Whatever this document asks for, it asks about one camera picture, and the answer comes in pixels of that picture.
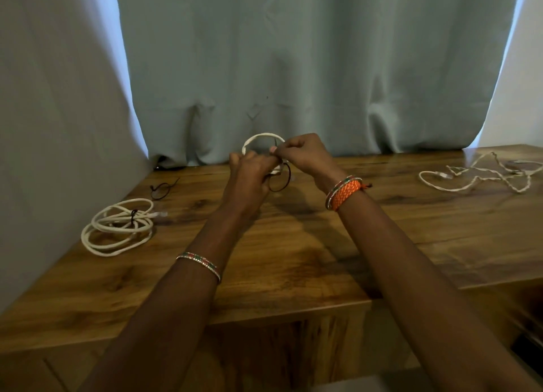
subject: wooden table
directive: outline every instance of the wooden table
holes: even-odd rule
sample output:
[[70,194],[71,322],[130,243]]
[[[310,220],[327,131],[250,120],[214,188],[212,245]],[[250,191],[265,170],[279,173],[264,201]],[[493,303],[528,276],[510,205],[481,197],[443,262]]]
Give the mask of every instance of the wooden table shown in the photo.
[[[503,161],[543,162],[543,149],[513,146],[338,163],[373,183],[368,193],[510,343],[542,294],[543,174],[522,195],[498,182],[446,193],[417,179],[489,150]],[[217,208],[228,174],[224,165],[154,172],[136,186],[129,198],[180,178],[158,203],[168,217],[149,242],[113,258],[77,243],[0,317],[4,385],[34,390],[35,379],[40,390],[75,390]],[[311,178],[294,169],[236,246],[183,389],[277,390],[416,365],[364,258]]]

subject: table surface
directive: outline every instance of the table surface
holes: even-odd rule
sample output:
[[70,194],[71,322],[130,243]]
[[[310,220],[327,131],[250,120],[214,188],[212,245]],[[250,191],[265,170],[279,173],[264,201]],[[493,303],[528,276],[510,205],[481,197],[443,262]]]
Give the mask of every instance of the table surface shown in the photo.
[[[543,148],[516,145],[464,151],[339,158],[349,173],[458,287],[493,286],[543,276],[543,174],[515,194],[501,182],[448,193],[417,178],[422,170],[465,166],[494,150],[500,160],[543,162]],[[497,167],[489,157],[479,166]],[[146,244],[101,258],[77,243],[0,316],[0,353],[115,337],[215,210],[226,165],[153,172],[129,194],[172,183]],[[469,172],[444,187],[471,180]],[[270,193],[260,217],[234,249],[218,287],[210,324],[266,324],[371,304],[381,295],[339,217],[324,209],[312,179],[293,169],[290,185]]]

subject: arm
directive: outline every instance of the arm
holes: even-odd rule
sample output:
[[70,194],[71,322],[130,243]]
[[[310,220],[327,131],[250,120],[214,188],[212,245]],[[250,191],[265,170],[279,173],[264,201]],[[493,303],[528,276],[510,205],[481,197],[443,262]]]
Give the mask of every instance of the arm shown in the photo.
[[[222,274],[230,253],[269,191],[264,181],[279,160],[248,152],[230,155],[230,179],[220,208],[187,247]],[[189,259],[179,259],[159,281],[81,392],[177,391],[207,323],[217,278]]]
[[[317,135],[290,139],[274,154],[312,175],[324,193],[346,177]],[[403,334],[439,389],[540,390],[462,293],[374,200],[363,191],[355,192],[338,213],[367,258]]]

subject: white cord loop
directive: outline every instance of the white cord loop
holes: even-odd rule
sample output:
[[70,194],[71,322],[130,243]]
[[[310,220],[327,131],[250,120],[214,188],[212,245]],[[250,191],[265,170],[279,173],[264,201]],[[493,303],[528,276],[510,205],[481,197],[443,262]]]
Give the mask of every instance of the white cord loop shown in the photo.
[[[148,203],[149,208],[147,210],[130,210],[123,206],[126,203],[133,202]],[[120,210],[120,212],[113,215],[108,215],[108,212],[112,209]],[[83,228],[83,231],[81,231],[81,242],[88,251],[103,257],[117,256],[118,254],[126,252],[133,247],[142,245],[153,236],[152,219],[159,215],[165,216],[164,213],[150,213],[151,210],[153,210],[153,202],[149,199],[129,199],[117,204],[112,204],[94,215],[91,223]],[[91,233],[95,230],[103,233],[127,233],[129,236],[126,239],[109,245],[96,245],[89,241]],[[108,252],[109,250],[125,246],[130,241],[134,240],[139,233],[144,232],[147,232],[147,235],[140,238],[140,240],[132,245],[122,247],[114,252]]]
[[[285,142],[285,140],[281,136],[275,135],[274,133],[260,133],[258,135],[251,136],[249,139],[246,140],[246,142],[243,144],[243,147],[241,148],[241,154],[242,155],[245,155],[247,146],[249,145],[249,143],[254,141],[257,137],[271,137],[271,138],[279,139],[283,143]],[[270,174],[271,175],[277,175],[277,174],[281,173],[281,170],[283,170],[283,164],[282,163],[277,165],[275,167],[275,169],[270,172]]]
[[[487,169],[487,168],[478,168],[476,167],[476,164],[482,159],[484,158],[485,156],[488,156],[488,155],[492,155],[494,157],[494,160],[498,163],[498,165],[506,170],[506,172],[509,174],[509,175],[503,175],[501,174],[500,172],[498,172],[497,170],[492,170],[492,169]],[[449,170],[449,172],[451,172],[451,175],[447,174],[447,173],[443,173],[443,172],[434,172],[434,171],[431,171],[431,170],[423,170],[421,173],[419,173],[419,179],[426,183],[428,186],[431,186],[433,187],[434,189],[437,189],[437,190],[443,190],[443,191],[446,191],[446,192],[460,192],[462,190],[466,190],[466,189],[469,189],[471,188],[475,183],[477,183],[478,181],[487,181],[487,180],[494,180],[494,181],[502,181],[502,182],[505,182],[506,185],[511,189],[511,190],[514,190],[515,192],[517,193],[522,193],[522,192],[525,192],[526,190],[530,189],[530,186],[532,185],[532,176],[535,175],[536,173],[540,172],[541,170],[543,170],[543,163],[542,162],[533,162],[533,161],[523,161],[523,160],[517,160],[517,161],[510,161],[509,163],[532,163],[532,164],[536,164],[536,165],[539,165],[539,168],[538,169],[535,169],[535,170],[523,170],[523,169],[509,169],[509,168],[506,168],[499,160],[498,160],[498,156],[494,153],[494,152],[489,152],[487,154],[484,154],[484,155],[481,155],[479,156],[475,162],[472,163],[472,165],[468,168],[463,168],[463,167],[457,167],[457,166],[446,166],[446,168]],[[439,176],[439,177],[442,177],[444,179],[453,179],[455,178],[456,176],[460,176],[464,173],[466,173],[468,170],[470,169],[475,169],[475,170],[480,170],[482,172],[491,172],[493,174],[495,174],[497,177],[481,177],[479,175],[475,176],[470,183],[468,183],[466,186],[463,186],[461,188],[457,188],[457,189],[445,189],[445,188],[442,188],[440,186],[436,186],[435,184],[433,183],[430,183],[428,182],[427,180],[425,180],[423,178],[423,174],[432,174],[434,176]],[[509,179],[513,178],[513,177],[519,177],[519,176],[525,176],[526,177],[526,185],[524,186],[524,188],[516,188],[514,187],[511,182],[509,182]]]

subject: coiled white cable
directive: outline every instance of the coiled white cable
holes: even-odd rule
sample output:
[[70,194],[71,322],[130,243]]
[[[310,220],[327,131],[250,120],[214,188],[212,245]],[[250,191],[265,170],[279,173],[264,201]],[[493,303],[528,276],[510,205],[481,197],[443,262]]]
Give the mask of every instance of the coiled white cable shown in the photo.
[[[134,202],[148,203],[149,208],[147,210],[130,210],[123,206],[124,204]],[[109,211],[112,209],[119,210],[119,213],[109,215]],[[164,212],[150,213],[151,210],[153,210],[153,202],[149,199],[129,199],[117,204],[112,204],[94,215],[91,223],[83,228],[83,231],[81,231],[81,242],[89,252],[103,257],[117,256],[118,254],[126,252],[133,247],[142,245],[153,236],[152,219],[157,216],[165,216]],[[129,236],[126,239],[111,243],[109,245],[96,245],[89,241],[89,237],[94,231],[115,234],[124,233],[128,234]],[[144,232],[147,232],[146,236],[140,237],[140,239],[135,243],[132,243],[132,245],[125,246],[134,240],[140,233]],[[118,247],[120,249],[117,249],[114,252],[109,252],[110,250]]]
[[[247,149],[247,146],[249,145],[249,143],[251,143],[252,141],[254,141],[258,137],[276,138],[276,139],[279,139],[280,141],[282,141],[283,143],[285,142],[285,140],[281,136],[275,135],[274,133],[260,133],[258,135],[251,136],[249,139],[246,140],[246,142],[243,144],[243,147],[241,148],[241,154],[242,155],[245,155],[245,152],[246,152],[246,149]],[[270,172],[270,174],[271,175],[277,175],[278,173],[281,173],[281,170],[283,170],[283,164],[282,163],[277,165],[274,168],[274,170],[272,170]]]
[[[498,172],[497,170],[493,170],[493,169],[476,167],[476,164],[481,159],[483,159],[485,156],[488,156],[488,155],[492,155],[494,157],[494,160],[498,163],[498,165],[502,169],[506,170],[506,172],[509,173],[509,175],[503,175],[500,172]],[[540,172],[541,170],[543,170],[543,163],[542,162],[516,160],[516,161],[510,161],[509,163],[532,163],[532,164],[539,165],[539,168],[535,169],[535,170],[509,169],[509,168],[505,167],[498,160],[498,156],[494,152],[489,152],[487,154],[479,156],[478,159],[476,159],[475,162],[473,162],[472,165],[470,167],[468,167],[468,168],[457,167],[457,166],[449,166],[449,165],[445,166],[449,170],[449,172],[451,172],[451,175],[449,175],[448,173],[443,173],[443,172],[434,172],[434,171],[431,171],[431,170],[423,170],[422,172],[419,173],[419,179],[422,182],[426,183],[428,186],[433,187],[434,189],[443,190],[443,191],[446,191],[446,192],[459,192],[459,191],[471,188],[478,181],[494,180],[494,181],[505,182],[506,185],[511,190],[514,190],[517,193],[522,193],[522,192],[525,192],[526,190],[530,189],[530,186],[532,185],[532,176],[535,175],[537,172]],[[456,176],[460,176],[463,173],[466,173],[470,169],[480,170],[481,172],[491,172],[491,173],[495,174],[497,177],[475,176],[471,180],[470,183],[468,183],[467,185],[465,185],[465,186],[463,186],[461,188],[456,188],[456,189],[445,189],[445,188],[437,186],[437,185],[435,185],[433,183],[430,183],[426,179],[423,178],[423,174],[432,174],[432,175],[435,175],[435,176],[442,177],[443,179],[453,179]],[[513,177],[518,177],[518,176],[525,176],[526,177],[526,185],[524,186],[524,188],[516,188],[511,184],[511,182],[509,182],[509,179],[511,179]]]

